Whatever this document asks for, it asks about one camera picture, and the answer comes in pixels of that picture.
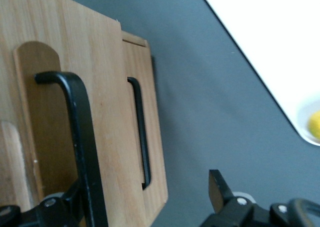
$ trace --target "wooden cabinet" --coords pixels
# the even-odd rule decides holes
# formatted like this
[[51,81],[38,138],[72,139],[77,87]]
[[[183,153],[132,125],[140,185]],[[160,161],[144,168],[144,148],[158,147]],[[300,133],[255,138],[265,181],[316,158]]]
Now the wooden cabinet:
[[[35,64],[23,65],[17,56],[19,46],[36,41],[57,53],[55,70],[77,74],[86,87],[109,226],[150,226],[168,191],[147,42],[71,0],[0,3],[0,205],[26,211],[77,179],[63,93],[33,82],[42,66],[46,71],[53,65],[42,58],[34,70]],[[40,61],[42,48],[37,51]],[[151,170],[145,189],[128,76],[142,92]]]

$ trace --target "yellow ball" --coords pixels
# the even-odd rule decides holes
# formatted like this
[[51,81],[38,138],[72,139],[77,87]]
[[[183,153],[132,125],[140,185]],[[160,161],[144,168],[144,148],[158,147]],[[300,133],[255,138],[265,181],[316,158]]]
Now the yellow ball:
[[314,137],[320,140],[320,110],[310,116],[308,129]]

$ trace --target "gray floor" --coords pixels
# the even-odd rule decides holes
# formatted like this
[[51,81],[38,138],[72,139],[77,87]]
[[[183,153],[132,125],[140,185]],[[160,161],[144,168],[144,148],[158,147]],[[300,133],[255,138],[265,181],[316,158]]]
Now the gray floor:
[[320,149],[294,131],[204,0],[75,1],[151,46],[169,190],[153,227],[196,227],[213,212],[209,169],[264,208],[320,203]]

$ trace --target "bolt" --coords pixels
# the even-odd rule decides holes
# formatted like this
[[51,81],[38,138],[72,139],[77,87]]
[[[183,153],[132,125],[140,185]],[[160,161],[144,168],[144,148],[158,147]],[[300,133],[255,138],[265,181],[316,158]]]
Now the bolt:
[[238,202],[239,205],[241,206],[246,206],[248,204],[248,201],[246,201],[245,198],[237,198],[236,201]]
[[55,203],[56,203],[56,200],[54,198],[51,198],[44,203],[44,206],[50,207],[50,206],[53,206]]
[[7,208],[0,211],[0,216],[6,216],[7,214],[10,214],[11,211],[12,211],[11,207],[8,206]]
[[284,214],[288,212],[287,206],[282,204],[278,206],[278,209],[281,213],[284,213]]

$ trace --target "black handle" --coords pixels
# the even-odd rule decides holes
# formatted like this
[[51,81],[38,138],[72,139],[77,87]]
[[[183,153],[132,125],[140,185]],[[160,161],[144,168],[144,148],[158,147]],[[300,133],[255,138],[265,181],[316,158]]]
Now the black handle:
[[83,211],[87,227],[107,227],[94,127],[86,87],[74,73],[50,71],[34,76],[37,84],[59,84],[70,122]]
[[306,199],[293,199],[288,204],[288,217],[293,227],[314,227],[308,214],[320,217],[320,205]]
[[145,126],[144,106],[142,102],[141,88],[138,80],[134,77],[128,77],[127,80],[132,85],[133,93],[134,93],[135,111],[136,111],[136,118],[138,123],[142,164],[143,164],[143,172],[144,172],[144,183],[142,183],[142,189],[144,190],[150,185],[150,182],[151,182],[151,170],[150,170],[148,143],[147,143],[146,126]]

